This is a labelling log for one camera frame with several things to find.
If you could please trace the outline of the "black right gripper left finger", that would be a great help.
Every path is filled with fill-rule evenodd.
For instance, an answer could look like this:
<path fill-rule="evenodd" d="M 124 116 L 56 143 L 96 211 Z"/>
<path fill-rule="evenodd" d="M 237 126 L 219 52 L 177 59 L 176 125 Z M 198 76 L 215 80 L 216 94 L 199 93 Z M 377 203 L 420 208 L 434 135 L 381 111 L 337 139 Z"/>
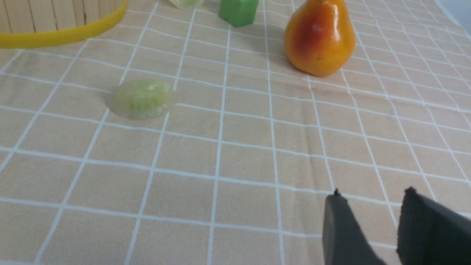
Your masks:
<path fill-rule="evenodd" d="M 325 198 L 322 230 L 325 265 L 384 265 L 373 251 L 348 200 L 336 189 Z"/>

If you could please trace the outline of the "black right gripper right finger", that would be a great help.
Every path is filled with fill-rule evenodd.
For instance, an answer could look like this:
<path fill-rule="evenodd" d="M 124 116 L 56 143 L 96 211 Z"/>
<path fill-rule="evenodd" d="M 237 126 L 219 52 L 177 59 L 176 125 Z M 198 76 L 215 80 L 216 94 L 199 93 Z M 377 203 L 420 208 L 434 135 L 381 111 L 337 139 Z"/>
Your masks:
<path fill-rule="evenodd" d="M 403 265 L 469 265 L 471 222 L 407 188 L 401 206 L 397 253 Z"/>

